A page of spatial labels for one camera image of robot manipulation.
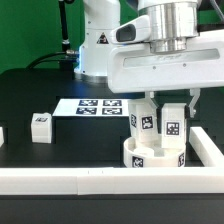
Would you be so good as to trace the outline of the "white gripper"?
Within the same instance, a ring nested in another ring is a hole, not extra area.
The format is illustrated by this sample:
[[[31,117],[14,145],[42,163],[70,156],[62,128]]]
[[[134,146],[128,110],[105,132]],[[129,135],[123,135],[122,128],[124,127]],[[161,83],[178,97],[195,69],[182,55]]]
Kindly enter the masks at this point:
[[[185,115],[193,118],[198,88],[224,86],[224,29],[202,32],[186,41],[185,50],[166,53],[151,51],[152,34],[147,15],[111,31],[109,88],[118,93],[146,92],[145,99],[155,110],[159,106],[153,91],[190,89]]]

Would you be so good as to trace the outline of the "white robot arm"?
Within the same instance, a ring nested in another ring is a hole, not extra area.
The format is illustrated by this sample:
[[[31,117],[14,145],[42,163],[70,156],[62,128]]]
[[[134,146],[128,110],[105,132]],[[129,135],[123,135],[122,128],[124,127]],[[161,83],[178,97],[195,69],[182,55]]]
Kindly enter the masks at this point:
[[[118,0],[84,0],[85,40],[76,77],[105,81],[114,93],[224,86],[224,23],[201,28],[203,0],[126,0],[138,17],[119,23]]]

